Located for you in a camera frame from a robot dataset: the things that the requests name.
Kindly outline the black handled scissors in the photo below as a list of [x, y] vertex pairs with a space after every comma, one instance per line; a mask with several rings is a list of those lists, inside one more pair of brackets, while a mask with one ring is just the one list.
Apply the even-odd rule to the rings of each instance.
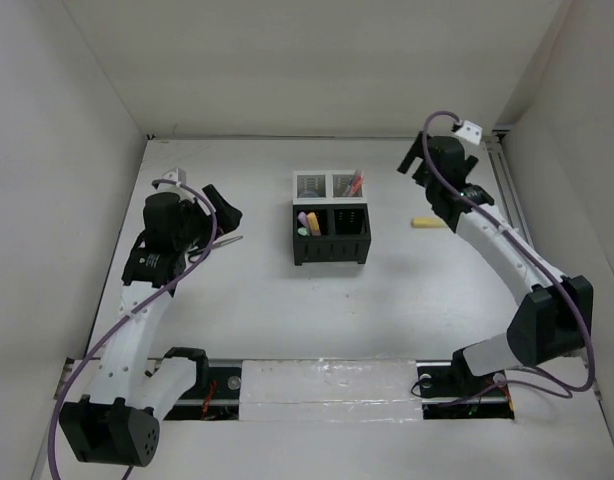
[[233, 244], [235, 242], [238, 242], [240, 240], [243, 239], [242, 235], [237, 235], [237, 236], [233, 236], [233, 237], [229, 237], [229, 238], [223, 238], [221, 240], [215, 241], [209, 248], [207, 247], [195, 247], [191, 250], [189, 250], [187, 252], [187, 260], [189, 262], [195, 262], [197, 261], [201, 256], [204, 255], [205, 251], [207, 249], [209, 249], [210, 251], [216, 250], [216, 249], [220, 249], [223, 247], [226, 247], [230, 244]]

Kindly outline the yellow highlighter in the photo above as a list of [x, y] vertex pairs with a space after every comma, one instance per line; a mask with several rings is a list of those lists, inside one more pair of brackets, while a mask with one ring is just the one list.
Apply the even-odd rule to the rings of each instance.
[[411, 226], [418, 229], [446, 228], [443, 220], [435, 217], [414, 217]]

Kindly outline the pink highlighter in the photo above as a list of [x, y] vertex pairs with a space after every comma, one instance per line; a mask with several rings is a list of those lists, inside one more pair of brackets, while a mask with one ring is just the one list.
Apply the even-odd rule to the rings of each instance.
[[307, 229], [307, 230], [309, 230], [309, 229], [310, 229], [309, 222], [308, 222], [308, 219], [307, 219], [307, 214], [306, 214], [305, 212], [301, 211], [301, 212], [298, 214], [297, 219], [298, 219], [299, 223], [300, 223], [300, 224], [301, 224], [301, 225], [302, 225], [302, 226], [303, 226], [305, 229]]

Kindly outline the clear jar of paperclips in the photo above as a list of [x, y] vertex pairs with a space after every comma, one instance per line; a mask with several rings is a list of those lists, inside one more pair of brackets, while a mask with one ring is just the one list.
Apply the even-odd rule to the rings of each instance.
[[321, 194], [316, 191], [316, 190], [312, 190], [312, 189], [303, 189], [300, 191], [300, 193], [298, 194], [299, 198], [320, 198]]

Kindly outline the orange red pen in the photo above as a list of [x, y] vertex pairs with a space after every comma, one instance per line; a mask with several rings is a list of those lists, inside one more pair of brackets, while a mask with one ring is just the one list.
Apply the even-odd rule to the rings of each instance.
[[355, 175], [350, 182], [348, 183], [345, 191], [345, 197], [354, 197], [356, 193], [360, 190], [364, 182], [364, 177], [362, 174]]

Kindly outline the orange capped clear marker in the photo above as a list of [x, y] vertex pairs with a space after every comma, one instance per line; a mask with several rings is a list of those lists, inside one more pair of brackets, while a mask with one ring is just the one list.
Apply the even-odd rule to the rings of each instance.
[[319, 220], [318, 220], [316, 213], [315, 212], [308, 213], [306, 215], [306, 219], [308, 223], [308, 228], [310, 230], [310, 234], [312, 236], [320, 236], [321, 229], [320, 229], [320, 224], [319, 224]]

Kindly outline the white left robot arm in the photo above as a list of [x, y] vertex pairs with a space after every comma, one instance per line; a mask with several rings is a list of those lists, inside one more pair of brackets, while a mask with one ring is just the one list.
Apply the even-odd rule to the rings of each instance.
[[182, 181], [153, 181], [144, 203], [143, 228], [133, 243], [121, 282], [118, 318], [75, 371], [100, 359], [77, 401], [59, 397], [48, 445], [57, 469], [56, 432], [63, 432], [82, 463], [145, 467], [155, 455], [160, 426], [184, 395], [213, 391], [207, 354], [172, 347], [153, 373], [149, 353], [178, 285], [209, 255], [216, 240], [235, 231], [242, 213], [208, 184], [196, 191]]

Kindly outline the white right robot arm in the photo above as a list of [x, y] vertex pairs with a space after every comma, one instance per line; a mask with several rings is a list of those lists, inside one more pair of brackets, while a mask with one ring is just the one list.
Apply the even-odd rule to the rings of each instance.
[[468, 182], [477, 162], [458, 139], [419, 133], [398, 168], [424, 188], [433, 212], [482, 256], [517, 304], [505, 332], [454, 353], [449, 381], [463, 394], [481, 387], [488, 374], [537, 367], [587, 347], [593, 310], [590, 282], [542, 260], [493, 197]]

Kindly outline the white slotted organizer box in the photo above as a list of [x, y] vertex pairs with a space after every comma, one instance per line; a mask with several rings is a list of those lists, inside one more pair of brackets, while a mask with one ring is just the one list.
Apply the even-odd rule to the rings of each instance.
[[[343, 191], [356, 170], [312, 170], [294, 171], [292, 185], [292, 204], [303, 205], [347, 205], [366, 204], [365, 176], [360, 190], [354, 197], [344, 197]], [[320, 198], [299, 198], [303, 189], [316, 190]]]

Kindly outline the black slotted organizer box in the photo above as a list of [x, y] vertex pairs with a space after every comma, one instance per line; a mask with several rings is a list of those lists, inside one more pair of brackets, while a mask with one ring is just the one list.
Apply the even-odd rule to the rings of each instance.
[[[372, 235], [366, 204], [303, 204], [294, 205], [292, 227], [293, 261], [295, 266], [306, 263], [353, 262], [365, 264]], [[301, 235], [304, 228], [299, 215], [313, 213], [319, 235]]]

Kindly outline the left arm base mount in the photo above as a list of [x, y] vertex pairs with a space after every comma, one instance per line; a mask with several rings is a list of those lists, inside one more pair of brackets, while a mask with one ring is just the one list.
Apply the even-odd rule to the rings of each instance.
[[176, 401], [167, 421], [239, 419], [242, 362], [210, 360], [206, 386], [194, 386]]

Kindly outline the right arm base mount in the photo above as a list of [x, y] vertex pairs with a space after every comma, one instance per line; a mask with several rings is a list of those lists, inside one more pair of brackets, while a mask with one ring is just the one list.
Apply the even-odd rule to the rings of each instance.
[[417, 360], [410, 389], [421, 400], [424, 420], [513, 420], [503, 371], [474, 376], [462, 360]]

